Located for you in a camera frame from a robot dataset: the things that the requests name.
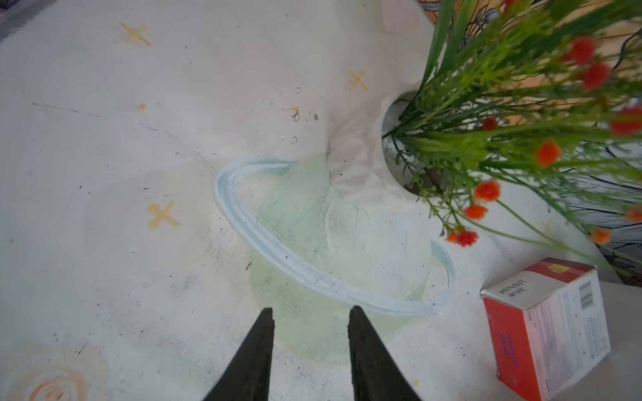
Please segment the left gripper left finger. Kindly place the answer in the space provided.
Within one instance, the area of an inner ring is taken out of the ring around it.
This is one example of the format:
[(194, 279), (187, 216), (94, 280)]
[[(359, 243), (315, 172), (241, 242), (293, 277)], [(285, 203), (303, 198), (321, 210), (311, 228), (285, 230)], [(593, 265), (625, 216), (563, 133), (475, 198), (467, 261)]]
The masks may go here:
[(273, 310), (266, 307), (205, 401), (269, 399), (274, 329)]

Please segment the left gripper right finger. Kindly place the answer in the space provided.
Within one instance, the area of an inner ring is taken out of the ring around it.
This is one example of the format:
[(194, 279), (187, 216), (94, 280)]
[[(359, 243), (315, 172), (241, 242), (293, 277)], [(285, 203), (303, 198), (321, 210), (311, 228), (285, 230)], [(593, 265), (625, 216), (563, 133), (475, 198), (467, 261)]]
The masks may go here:
[(420, 400), (360, 306), (350, 310), (348, 337), (355, 400)]

